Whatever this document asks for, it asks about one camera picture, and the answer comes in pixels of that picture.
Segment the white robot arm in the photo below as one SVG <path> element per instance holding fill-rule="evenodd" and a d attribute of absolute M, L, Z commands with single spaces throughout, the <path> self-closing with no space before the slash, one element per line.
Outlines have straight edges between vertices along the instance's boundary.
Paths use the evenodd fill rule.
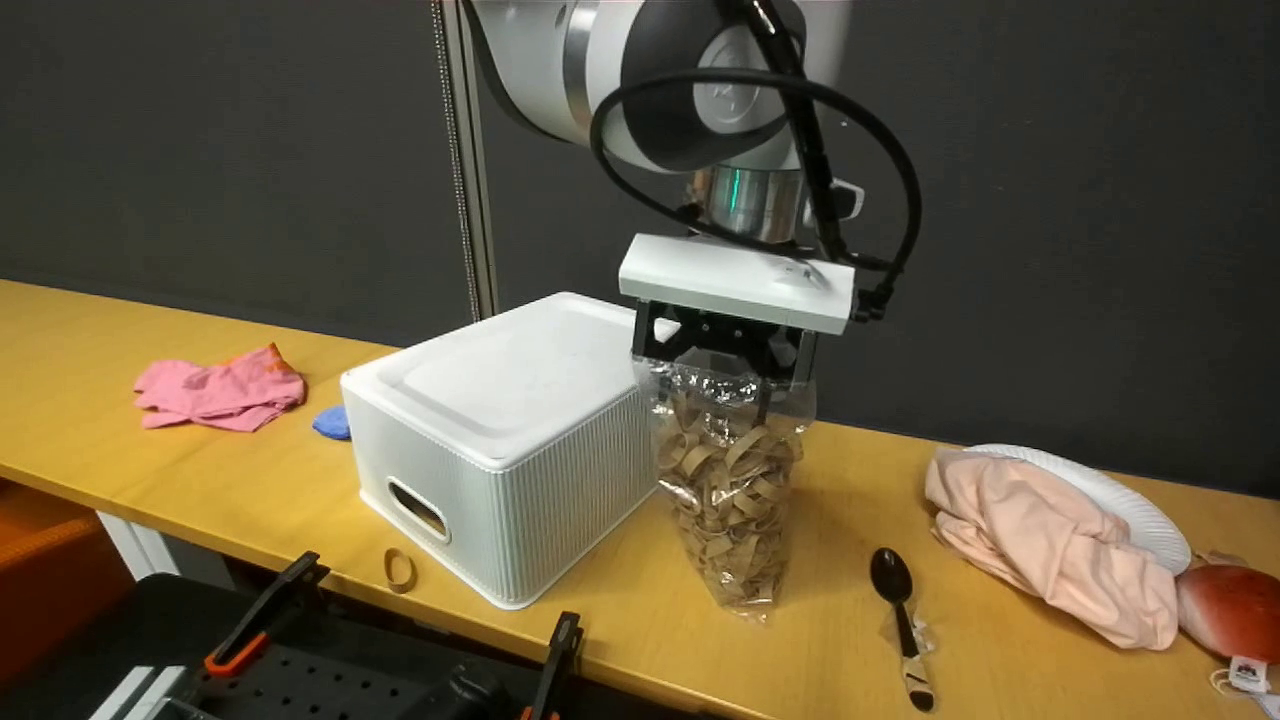
<path fill-rule="evenodd" d="M 803 0 L 462 0 L 506 111 L 579 145 L 617 188 L 689 184 L 617 271 L 630 352 L 725 356 L 797 381 L 850 317 L 828 147 L 806 75 L 830 53 Z"/>

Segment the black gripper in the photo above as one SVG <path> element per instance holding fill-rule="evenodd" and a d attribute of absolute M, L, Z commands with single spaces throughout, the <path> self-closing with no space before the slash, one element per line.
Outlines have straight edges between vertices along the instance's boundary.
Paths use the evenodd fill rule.
<path fill-rule="evenodd" d="M 765 381 L 797 381 L 803 368 L 803 330 L 765 320 L 739 320 L 679 302 L 645 298 L 630 324 L 630 352 L 645 360 L 679 360 L 689 352 L 725 352 Z"/>

